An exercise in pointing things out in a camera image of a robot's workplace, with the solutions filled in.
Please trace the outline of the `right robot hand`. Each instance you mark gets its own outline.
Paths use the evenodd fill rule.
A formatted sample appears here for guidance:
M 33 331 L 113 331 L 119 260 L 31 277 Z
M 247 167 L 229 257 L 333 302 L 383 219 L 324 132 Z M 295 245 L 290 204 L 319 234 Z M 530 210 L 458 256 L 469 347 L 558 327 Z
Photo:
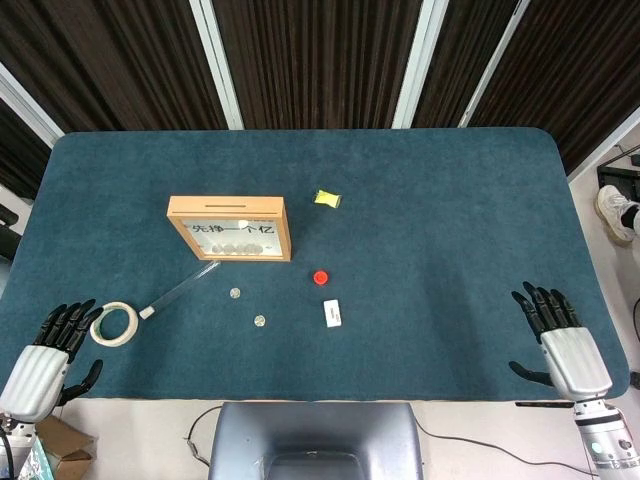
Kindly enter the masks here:
M 525 294 L 511 293 L 543 354 L 547 370 L 534 371 L 516 361 L 509 368 L 520 378 L 552 387 L 574 403 L 606 396 L 613 386 L 600 350 L 567 297 L 525 281 Z

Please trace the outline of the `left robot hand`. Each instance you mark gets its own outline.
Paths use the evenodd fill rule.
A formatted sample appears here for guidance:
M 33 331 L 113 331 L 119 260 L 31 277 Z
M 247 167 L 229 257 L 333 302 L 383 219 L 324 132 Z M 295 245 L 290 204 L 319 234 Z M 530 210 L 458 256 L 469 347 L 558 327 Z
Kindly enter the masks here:
M 97 359 L 78 384 L 66 376 L 92 323 L 104 312 L 93 299 L 62 304 L 49 313 L 33 342 L 24 347 L 1 393 L 1 413 L 18 423 L 35 424 L 56 407 L 86 394 L 97 382 Z

